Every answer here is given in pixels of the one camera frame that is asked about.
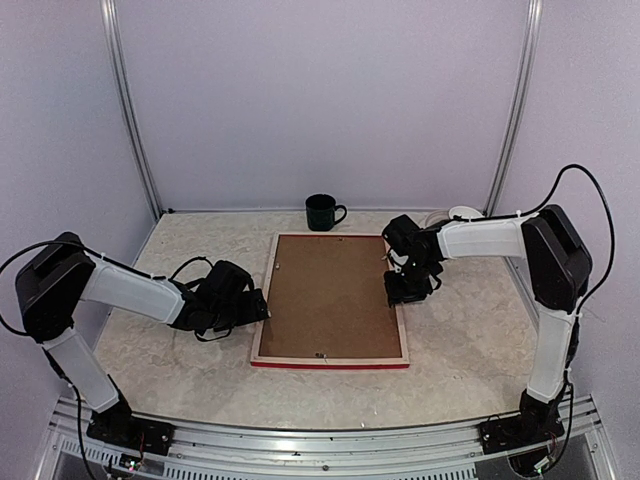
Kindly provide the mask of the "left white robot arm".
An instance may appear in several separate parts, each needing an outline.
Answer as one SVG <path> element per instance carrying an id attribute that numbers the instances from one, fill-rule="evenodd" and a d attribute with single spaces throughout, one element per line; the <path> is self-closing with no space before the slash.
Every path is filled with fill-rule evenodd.
<path id="1" fill-rule="evenodd" d="M 17 273 L 15 288 L 23 333 L 41 345 L 63 379 L 84 397 L 93 424 L 121 445 L 133 443 L 140 424 L 115 382 L 74 326 L 79 303 L 93 302 L 191 332 L 207 342 L 238 326 L 269 318 L 270 311 L 252 276 L 219 260 L 204 277 L 187 283 L 128 267 L 85 246 L 64 232 L 34 245 L 36 256 Z"/>

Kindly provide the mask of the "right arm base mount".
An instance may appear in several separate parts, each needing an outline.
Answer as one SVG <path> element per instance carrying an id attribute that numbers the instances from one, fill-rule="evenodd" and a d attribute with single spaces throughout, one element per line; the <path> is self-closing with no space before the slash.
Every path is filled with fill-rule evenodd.
<path id="1" fill-rule="evenodd" d="M 515 416 L 481 422 L 478 432 L 483 453 L 488 455 L 561 437 L 565 429 L 557 410 L 526 408 Z"/>

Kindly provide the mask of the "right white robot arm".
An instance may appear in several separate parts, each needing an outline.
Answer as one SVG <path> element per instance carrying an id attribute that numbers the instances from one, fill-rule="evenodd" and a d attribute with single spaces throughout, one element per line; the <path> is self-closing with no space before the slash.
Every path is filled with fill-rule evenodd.
<path id="1" fill-rule="evenodd" d="M 492 218 L 454 216 L 421 228 L 409 216 L 381 233 L 392 269 L 384 275 L 390 305 L 425 300 L 441 285 L 447 260 L 514 257 L 526 261 L 538 318 L 533 368 L 512 423 L 503 434 L 523 444 L 558 435 L 558 404 L 569 382 L 593 262 L 564 210 L 555 204 L 528 215 Z"/>

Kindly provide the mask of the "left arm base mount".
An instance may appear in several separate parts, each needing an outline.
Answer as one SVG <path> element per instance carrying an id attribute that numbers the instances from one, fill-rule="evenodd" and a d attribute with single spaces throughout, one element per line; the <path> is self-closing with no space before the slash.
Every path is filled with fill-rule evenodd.
<path id="1" fill-rule="evenodd" d="M 87 428 L 89 438 L 138 451 L 142 454 L 167 456 L 175 426 L 135 416 L 102 416 L 94 414 Z"/>

